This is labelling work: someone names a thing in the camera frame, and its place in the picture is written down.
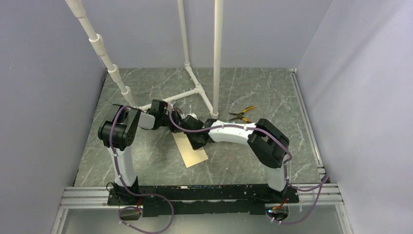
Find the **tan paper envelope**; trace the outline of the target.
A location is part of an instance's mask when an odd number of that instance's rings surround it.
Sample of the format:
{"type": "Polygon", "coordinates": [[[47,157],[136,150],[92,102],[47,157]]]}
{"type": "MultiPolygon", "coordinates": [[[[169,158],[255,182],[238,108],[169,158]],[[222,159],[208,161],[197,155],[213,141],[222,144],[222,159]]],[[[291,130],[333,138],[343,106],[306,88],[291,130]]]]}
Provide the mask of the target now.
{"type": "Polygon", "coordinates": [[[192,167],[208,159],[208,156],[202,147],[197,150],[192,148],[189,139],[184,133],[173,133],[172,136],[186,168],[192,167]]]}

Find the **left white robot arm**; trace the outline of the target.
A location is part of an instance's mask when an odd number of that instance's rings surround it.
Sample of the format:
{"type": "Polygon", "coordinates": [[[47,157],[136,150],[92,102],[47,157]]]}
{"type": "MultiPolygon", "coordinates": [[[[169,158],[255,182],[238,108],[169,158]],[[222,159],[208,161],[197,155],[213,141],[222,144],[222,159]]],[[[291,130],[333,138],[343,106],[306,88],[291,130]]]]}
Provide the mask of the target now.
{"type": "Polygon", "coordinates": [[[113,189],[126,194],[138,194],[139,182],[132,165],[131,145],[137,130],[157,130],[169,127],[174,130],[168,114],[170,105],[154,99],[150,108],[143,111],[138,108],[112,104],[98,128],[98,138],[110,153],[115,179],[113,189]]]}

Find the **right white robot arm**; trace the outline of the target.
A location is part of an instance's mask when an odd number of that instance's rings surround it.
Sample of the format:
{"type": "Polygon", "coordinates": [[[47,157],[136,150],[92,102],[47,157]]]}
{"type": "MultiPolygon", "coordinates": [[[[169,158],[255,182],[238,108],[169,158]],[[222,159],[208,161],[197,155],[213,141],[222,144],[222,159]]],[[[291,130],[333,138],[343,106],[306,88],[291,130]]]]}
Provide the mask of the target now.
{"type": "Polygon", "coordinates": [[[257,123],[236,124],[216,119],[202,122],[188,115],[179,123],[194,150],[208,143],[230,142],[248,145],[259,162],[265,166],[269,188],[277,192],[286,190],[283,166],[289,139],[267,119],[257,123]]]}

